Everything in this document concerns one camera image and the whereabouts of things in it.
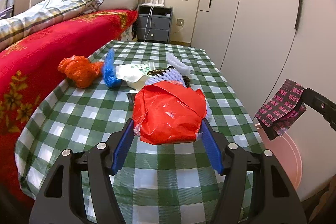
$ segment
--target blue gripper pad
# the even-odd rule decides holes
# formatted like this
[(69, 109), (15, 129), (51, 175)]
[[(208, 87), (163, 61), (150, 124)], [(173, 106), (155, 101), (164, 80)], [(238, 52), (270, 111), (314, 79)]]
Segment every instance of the blue gripper pad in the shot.
[(203, 120), (199, 131), (202, 132), (202, 142), (205, 151), (207, 152), (212, 168), (216, 170), (219, 174), (222, 174), (224, 172), (224, 166), (222, 164), (221, 152), (214, 138), (212, 137), (210, 130)]
[(121, 137), (121, 140), (117, 148), (114, 150), (112, 171), (115, 174), (123, 167), (126, 156), (128, 154), (128, 150), (130, 149), (131, 144), (133, 142), (134, 139), (133, 127), (134, 127), (134, 121), (132, 120), (128, 125), (128, 127), (126, 128), (125, 133)]

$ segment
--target gingham tablecloth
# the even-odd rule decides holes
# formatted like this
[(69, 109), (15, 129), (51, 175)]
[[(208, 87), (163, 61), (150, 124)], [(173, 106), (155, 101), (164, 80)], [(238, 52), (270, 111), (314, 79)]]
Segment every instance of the gingham tablecloth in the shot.
[[(191, 87), (203, 91), (212, 109), (208, 120), (213, 129), (248, 151), (261, 152), (262, 140), (251, 118), (204, 50), (112, 41), (93, 53), (90, 61), (103, 61), (112, 47), (116, 65), (151, 61), (166, 68), (166, 52), (172, 52), (191, 67)], [(35, 198), (62, 150), (89, 150), (121, 130), (132, 117), (129, 90), (126, 85), (108, 89), (102, 78), (87, 89), (76, 88), (70, 80), (60, 83), (34, 112), (17, 141), (15, 157), (22, 190)], [(244, 216), (249, 210), (252, 176), (247, 174)], [(201, 141), (154, 146), (138, 137), (123, 169), (110, 178), (126, 223), (208, 223), (224, 181), (211, 168)], [(87, 172), (83, 172), (83, 189), (88, 219), (95, 221)]]

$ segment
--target orange plastic bag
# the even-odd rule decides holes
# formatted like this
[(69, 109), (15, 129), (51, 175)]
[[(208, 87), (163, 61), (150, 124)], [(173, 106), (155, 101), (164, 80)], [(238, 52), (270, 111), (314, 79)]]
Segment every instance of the orange plastic bag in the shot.
[(134, 134), (154, 145), (194, 142), (206, 113), (200, 89), (168, 81), (146, 85), (134, 100)]
[(84, 56), (74, 55), (65, 58), (58, 65), (58, 71), (65, 73), (71, 80), (75, 81), (79, 88), (87, 88), (101, 75), (101, 68), (104, 62), (90, 63)]

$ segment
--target red bedspread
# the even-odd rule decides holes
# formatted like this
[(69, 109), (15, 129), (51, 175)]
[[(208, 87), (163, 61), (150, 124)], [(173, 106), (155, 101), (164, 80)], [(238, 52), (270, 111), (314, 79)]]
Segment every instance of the red bedspread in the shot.
[(32, 204), (19, 187), (14, 146), (36, 107), (64, 79), (63, 58), (88, 57), (117, 39), (137, 11), (109, 10), (64, 21), (36, 32), (0, 52), (0, 183)]

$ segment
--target silver bolt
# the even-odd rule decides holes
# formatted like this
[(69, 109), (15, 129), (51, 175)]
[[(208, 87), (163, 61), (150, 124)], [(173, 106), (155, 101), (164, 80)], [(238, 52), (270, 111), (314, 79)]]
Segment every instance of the silver bolt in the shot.
[(266, 157), (271, 157), (273, 155), (273, 152), (271, 150), (267, 149), (267, 150), (264, 151), (264, 154), (265, 154)]
[(238, 145), (236, 143), (229, 143), (229, 148), (231, 150), (236, 150), (238, 148)]
[(107, 146), (106, 143), (99, 143), (99, 144), (97, 144), (97, 148), (100, 149), (100, 150), (106, 148), (106, 146)]
[(66, 157), (66, 156), (69, 156), (70, 153), (71, 153), (71, 151), (70, 151), (69, 149), (66, 149), (66, 150), (63, 150), (62, 155), (63, 155), (64, 157)]

